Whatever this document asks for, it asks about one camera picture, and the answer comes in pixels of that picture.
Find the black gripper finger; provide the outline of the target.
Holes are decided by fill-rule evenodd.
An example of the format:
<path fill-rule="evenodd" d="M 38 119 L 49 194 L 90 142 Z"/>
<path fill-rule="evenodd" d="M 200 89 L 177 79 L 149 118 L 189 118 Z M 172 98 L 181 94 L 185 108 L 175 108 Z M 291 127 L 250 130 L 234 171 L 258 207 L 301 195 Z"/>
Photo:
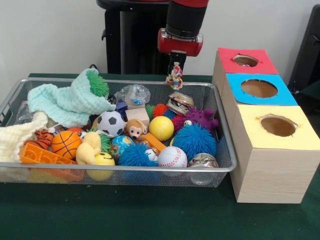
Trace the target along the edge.
<path fill-rule="evenodd" d="M 175 61 L 176 61 L 176 52 L 172 51 L 169 54 L 169 65 L 168 65 L 168 72 L 169 73 L 171 73 L 172 70 L 174 69 Z"/>
<path fill-rule="evenodd" d="M 187 54 L 185 52 L 178 53 L 178 62 L 179 62 L 179 67 L 180 67 L 181 71 L 183 71 L 183 69 L 184 69 L 186 58 L 187 58 Z"/>

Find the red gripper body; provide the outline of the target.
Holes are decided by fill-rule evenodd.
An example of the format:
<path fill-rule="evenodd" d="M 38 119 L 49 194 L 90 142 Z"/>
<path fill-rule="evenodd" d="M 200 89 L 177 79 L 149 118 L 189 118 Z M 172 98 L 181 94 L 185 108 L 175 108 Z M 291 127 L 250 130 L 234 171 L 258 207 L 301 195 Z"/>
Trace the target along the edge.
<path fill-rule="evenodd" d="M 157 34 L 158 51 L 165 54 L 172 52 L 186 54 L 186 56 L 197 57 L 203 46 L 203 35 L 199 34 L 193 39 L 183 39 L 172 36 L 164 28 L 160 28 Z"/>

